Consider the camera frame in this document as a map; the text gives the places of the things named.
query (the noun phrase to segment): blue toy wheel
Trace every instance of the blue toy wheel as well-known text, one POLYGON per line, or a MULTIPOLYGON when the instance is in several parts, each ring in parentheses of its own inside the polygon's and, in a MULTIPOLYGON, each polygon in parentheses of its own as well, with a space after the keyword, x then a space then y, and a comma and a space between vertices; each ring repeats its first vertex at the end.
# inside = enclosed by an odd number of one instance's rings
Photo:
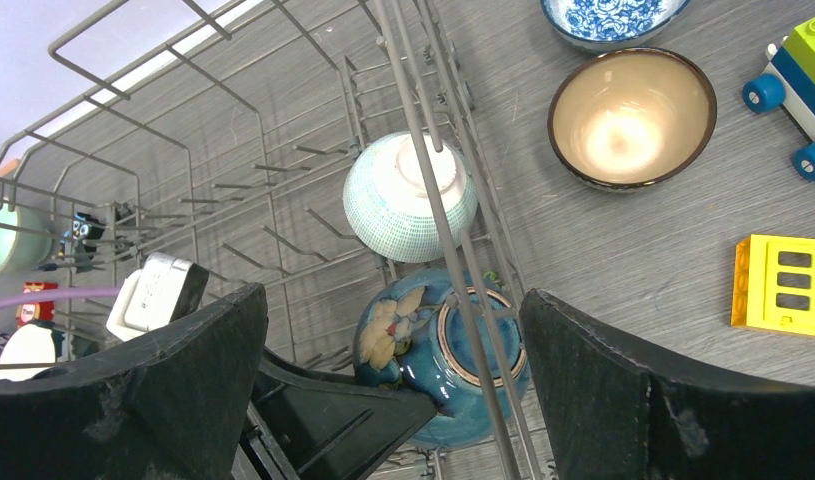
POLYGON ((805 180, 815 182, 815 142, 793 155, 793 167, 805 180))
POLYGON ((780 107, 785 96, 784 84, 771 73, 764 73, 743 86, 743 102, 754 113, 780 107))

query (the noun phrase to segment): ceramic bowl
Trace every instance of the ceramic bowl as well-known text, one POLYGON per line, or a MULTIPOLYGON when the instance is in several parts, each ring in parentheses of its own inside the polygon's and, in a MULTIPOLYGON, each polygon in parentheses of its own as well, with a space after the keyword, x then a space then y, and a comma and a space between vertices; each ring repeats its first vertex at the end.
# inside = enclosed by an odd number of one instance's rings
MULTIPOLYGON (((430 136, 424 138, 459 245, 460 230, 472 225, 477 212, 475 185, 456 149, 444 143, 437 153, 430 136)), ((442 258, 442 243, 409 133, 387 135, 367 147, 348 174, 342 199, 348 223, 372 251, 405 263, 442 258)))
MULTIPOLYGON (((0 208, 0 223, 47 232, 39 217, 22 207, 10 212, 4 205, 0 208)), ((0 274, 39 265, 51 253, 53 243, 48 236, 0 228, 0 274)))
POLYGON ((606 52, 642 45, 690 0, 540 0, 546 18, 573 45, 606 52))
POLYGON ((716 125, 716 95, 691 61, 667 50, 602 54, 554 94, 554 153, 591 186, 634 191, 687 168, 716 125))
MULTIPOLYGON (((493 309, 511 307, 498 287, 486 279, 478 281, 486 285, 493 309)), ((470 293, 474 292, 468 275, 466 284, 470 293)), ((354 337, 354 373, 359 384, 421 392, 436 403, 437 416, 410 440, 419 448, 467 447, 492 433, 463 317, 459 309, 451 309, 445 302, 453 293, 448 271, 419 270, 390 284, 372 299, 354 337)), ((471 297, 477 304, 477 297, 471 297)), ((497 322, 507 363, 522 398, 530 379, 522 338, 514 318, 497 322)), ((478 325, 495 391, 504 415, 509 416, 510 404, 486 324, 478 325)))

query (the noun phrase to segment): red object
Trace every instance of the red object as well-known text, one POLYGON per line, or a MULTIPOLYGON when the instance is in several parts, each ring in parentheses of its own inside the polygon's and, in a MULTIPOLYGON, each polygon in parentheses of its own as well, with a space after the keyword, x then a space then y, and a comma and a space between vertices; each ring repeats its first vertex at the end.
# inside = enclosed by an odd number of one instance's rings
MULTIPOLYGON (((54 290, 58 287, 56 283, 47 282, 25 282, 23 293, 38 292, 40 290, 54 290)), ((27 303, 19 305, 15 312, 15 321, 18 328, 23 327, 30 320, 42 320, 44 322, 54 321, 54 302, 27 303)))

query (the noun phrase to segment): teal glazed bowl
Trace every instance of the teal glazed bowl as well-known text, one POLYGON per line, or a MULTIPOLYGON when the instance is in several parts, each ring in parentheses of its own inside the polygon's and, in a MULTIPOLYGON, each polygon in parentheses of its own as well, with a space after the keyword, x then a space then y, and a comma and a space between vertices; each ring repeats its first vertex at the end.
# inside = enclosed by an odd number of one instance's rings
MULTIPOLYGON (((493 309, 511 308, 510 302, 489 280, 486 285, 493 309)), ((466 274, 472 302, 473 279, 466 274)), ((357 383, 409 390, 430 396, 437 415, 409 443, 424 449, 463 448, 492 434, 475 359, 457 308, 446 305, 454 294, 451 276, 440 269, 419 270, 383 289, 366 307, 354 336, 353 364, 357 383)), ((507 353, 507 364, 519 398, 530 380, 527 355, 516 319, 497 320, 507 353)), ((501 380, 485 322, 478 322, 487 352, 495 392, 505 418, 510 403, 501 380)))
MULTIPOLYGON (((48 232, 39 217, 22 207, 10 212, 4 205, 0 209, 0 223, 48 232)), ((29 270, 39 265, 50 255, 53 243, 49 236, 0 228, 0 274, 29 270)))
MULTIPOLYGON (((475 219, 478 197, 462 155, 443 142, 437 153, 425 134, 437 186, 454 242, 475 219)), ((397 262, 442 258, 428 192, 409 133, 387 135, 367 147, 355 162, 342 193, 345 216, 372 251, 397 262)))

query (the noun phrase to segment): bowl rim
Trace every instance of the bowl rim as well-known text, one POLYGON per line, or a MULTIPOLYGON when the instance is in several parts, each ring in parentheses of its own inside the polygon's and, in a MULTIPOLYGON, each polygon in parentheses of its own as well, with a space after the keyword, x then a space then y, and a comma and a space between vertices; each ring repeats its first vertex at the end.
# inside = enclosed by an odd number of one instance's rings
POLYGON ((655 183, 660 183, 665 180, 668 180, 677 175, 678 173, 681 173, 685 168, 687 168, 691 163, 693 163, 695 159, 698 158, 699 155, 701 155, 701 152, 704 151, 704 149, 707 147, 707 144, 710 143, 710 138, 713 136, 713 130, 716 128, 717 115, 718 106, 716 101, 716 92, 713 89, 713 85, 710 83, 710 79, 707 77, 707 75, 705 75, 702 69, 699 68, 698 65, 693 63, 692 60, 671 50, 666 50, 665 48, 655 48, 655 47, 624 48, 621 50, 614 50, 612 52, 602 53, 601 55, 585 62, 583 65, 579 66, 572 73, 570 73, 565 79, 563 79, 563 82, 557 88, 557 91, 554 92, 554 98, 551 99, 551 106, 548 109, 548 122, 547 122, 548 139, 549 142, 551 142, 551 149, 554 150, 554 154, 557 155, 557 158, 560 160, 560 163, 562 163, 567 170, 574 173, 582 180, 609 189, 630 190, 634 188, 654 185, 655 183), (704 135, 702 136, 701 140, 696 146, 696 149, 690 155, 688 155, 687 158, 680 165, 664 173, 663 175, 660 175, 659 177, 634 183, 614 183, 591 177, 590 175, 587 175, 586 173, 575 168, 575 166, 573 166, 560 151, 560 146, 557 144, 557 139, 554 136, 554 129, 551 128, 553 124, 552 120, 554 119, 554 115, 557 109, 557 103, 560 100, 560 97, 563 96, 563 92, 566 90, 566 88, 569 86, 572 80, 574 80, 579 74, 581 74, 581 72, 613 57, 641 54, 642 55, 653 54, 671 58, 687 66, 690 69, 690 71, 695 75, 696 79, 701 84, 702 90, 704 90, 704 93, 708 98, 707 127, 705 128, 704 135))
MULTIPOLYGON (((7 208, 6 202, 3 201, 3 200, 0 200, 0 211, 2 211, 5 208, 7 208)), ((15 225, 14 226, 16 226, 16 227, 21 225, 21 215, 22 215, 21 210, 22 210, 21 207, 19 207, 18 205, 15 206, 15 210, 14 210, 14 212, 15 212, 15 225)), ((18 246, 18 240, 19 240, 18 234, 20 232, 18 232, 16 230, 13 230, 12 232, 13 232, 13 239, 12 239, 12 242, 10 243, 10 251, 6 254, 6 256, 4 257, 4 261, 1 262, 1 264, 0 264, 0 274, 3 273, 4 270, 7 268, 7 265, 9 264, 9 260, 15 255, 15 249, 18 246)))
POLYGON ((639 38, 645 37, 645 36, 655 32, 655 31, 659 30, 660 28, 665 27, 667 23, 671 22, 673 18, 675 18, 679 13, 681 13, 685 8, 687 8, 687 5, 689 5, 692 0, 682 0, 684 3, 682 3, 678 7, 678 9, 675 10, 672 13, 672 15, 669 15, 668 17, 665 17, 663 20, 661 20, 656 25, 653 25, 651 28, 649 28, 645 32, 639 33, 637 35, 632 35, 630 37, 624 37, 624 38, 622 38, 620 40, 593 40, 591 38, 579 37, 577 35, 574 35, 572 32, 570 32, 570 31, 566 30, 565 28, 561 27, 554 20, 554 18, 552 18, 552 15, 548 12, 548 7, 546 7, 546 3, 549 2, 549 1, 551 1, 551 0, 540 0, 540 6, 542 7, 543 15, 545 15, 545 18, 548 19, 548 23, 550 23, 551 26, 554 27, 554 29, 556 31, 560 32, 561 34, 563 34, 563 35, 565 35, 565 36, 567 36, 567 37, 569 37, 569 38, 571 38, 571 39, 573 39, 575 41, 584 42, 584 43, 587 43, 587 44, 590 44, 590 45, 618 45, 620 43, 631 42, 631 41, 637 40, 639 38))
MULTIPOLYGON (((468 285, 466 287, 466 292, 471 296, 471 295, 474 295, 474 294, 477 293, 477 289, 475 288, 474 285, 468 285)), ((496 292, 495 290, 493 290, 491 288, 487 288, 486 293, 490 297, 490 299, 493 299, 493 300, 501 303, 506 308, 513 308, 513 304, 510 303, 509 300, 504 298, 503 295, 496 292)), ((466 367, 464 367, 463 364, 460 363, 457 360, 457 358, 454 356, 454 351, 451 348, 451 345, 448 343, 448 333, 446 332, 445 327, 448 325, 448 320, 451 318, 451 315, 453 314, 453 312, 454 312, 454 309, 452 309, 448 305, 448 302, 446 302, 446 303, 443 303, 442 308, 439 310, 439 314, 438 314, 438 317, 437 317, 436 334, 437 334, 437 337, 439 339, 439 346, 440 346, 440 351, 442 352, 442 357, 448 363, 448 366, 450 366, 452 370, 454 370, 461 378, 463 378, 463 380, 465 380, 466 383, 469 383, 470 385, 473 385, 473 386, 476 386, 476 387, 480 387, 481 386, 481 379, 478 378, 477 375, 469 372, 466 369, 466 367)), ((522 332, 518 331, 518 333, 519 333, 519 337, 521 338, 522 337, 522 332)), ((518 379, 519 375, 521 375, 522 371, 525 369, 525 365, 527 363, 528 363, 528 353, 525 351, 524 348, 520 347, 519 348, 519 355, 516 357, 516 361, 513 363, 513 365, 510 365, 510 376, 514 380, 518 379)), ((504 374, 501 373, 500 366, 499 366, 498 370, 499 370, 499 376, 493 377, 493 379, 492 379, 493 380, 493 386, 495 388, 501 388, 502 386, 504 386, 504 377, 503 377, 504 374)))

